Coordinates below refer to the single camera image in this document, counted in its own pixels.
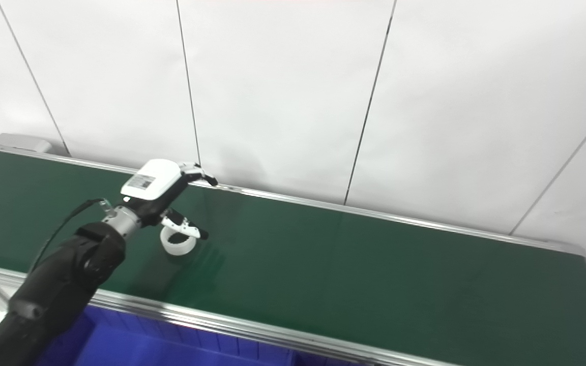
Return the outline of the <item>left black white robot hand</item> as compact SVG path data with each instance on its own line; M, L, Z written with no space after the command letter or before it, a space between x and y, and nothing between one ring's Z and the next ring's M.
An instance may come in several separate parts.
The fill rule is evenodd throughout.
M200 180L211 186L218 185L216 177L197 163L152 159L122 186L124 202L121 206L133 212L140 228L163 225L191 238L208 239L208 232L171 208L190 183Z

